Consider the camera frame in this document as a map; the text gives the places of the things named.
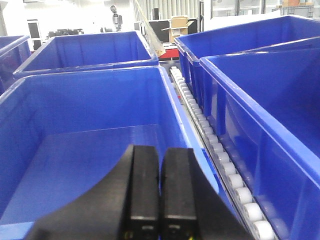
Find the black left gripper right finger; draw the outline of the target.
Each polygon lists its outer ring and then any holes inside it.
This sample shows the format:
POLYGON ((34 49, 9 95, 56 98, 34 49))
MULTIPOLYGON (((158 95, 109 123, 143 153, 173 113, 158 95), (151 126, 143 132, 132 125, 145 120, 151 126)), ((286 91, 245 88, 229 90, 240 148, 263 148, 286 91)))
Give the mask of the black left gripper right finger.
POLYGON ((202 172, 191 148, 168 148, 161 170, 163 240, 251 240, 202 172))

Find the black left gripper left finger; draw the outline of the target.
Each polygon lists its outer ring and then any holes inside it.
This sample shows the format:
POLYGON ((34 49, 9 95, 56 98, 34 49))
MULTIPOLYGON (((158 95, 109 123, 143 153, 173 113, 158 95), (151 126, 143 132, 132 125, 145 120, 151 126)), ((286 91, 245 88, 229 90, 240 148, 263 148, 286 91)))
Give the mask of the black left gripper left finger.
POLYGON ((159 158, 130 144, 114 168, 74 201, 39 218, 26 240, 156 240, 159 158))

